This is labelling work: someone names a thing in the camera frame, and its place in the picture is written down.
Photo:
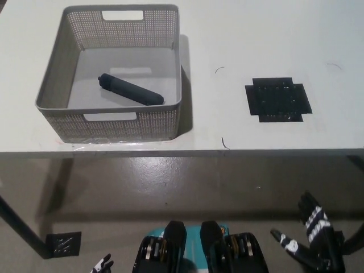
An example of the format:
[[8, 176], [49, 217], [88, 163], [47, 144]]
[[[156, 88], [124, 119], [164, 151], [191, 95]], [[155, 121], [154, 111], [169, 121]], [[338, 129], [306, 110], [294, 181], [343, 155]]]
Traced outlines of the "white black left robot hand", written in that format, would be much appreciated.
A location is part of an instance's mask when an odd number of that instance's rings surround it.
[[113, 264], [114, 261], [111, 260], [111, 254], [108, 254], [92, 268], [90, 273], [111, 273]]

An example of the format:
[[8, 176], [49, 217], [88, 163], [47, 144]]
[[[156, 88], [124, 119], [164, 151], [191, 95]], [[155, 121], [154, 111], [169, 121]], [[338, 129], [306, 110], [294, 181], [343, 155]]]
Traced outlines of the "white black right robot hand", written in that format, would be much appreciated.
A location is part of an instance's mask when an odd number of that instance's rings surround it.
[[338, 233], [322, 206], [306, 191], [301, 195], [298, 208], [309, 246], [298, 243], [277, 229], [271, 229], [271, 235], [289, 256], [312, 272], [345, 272]]

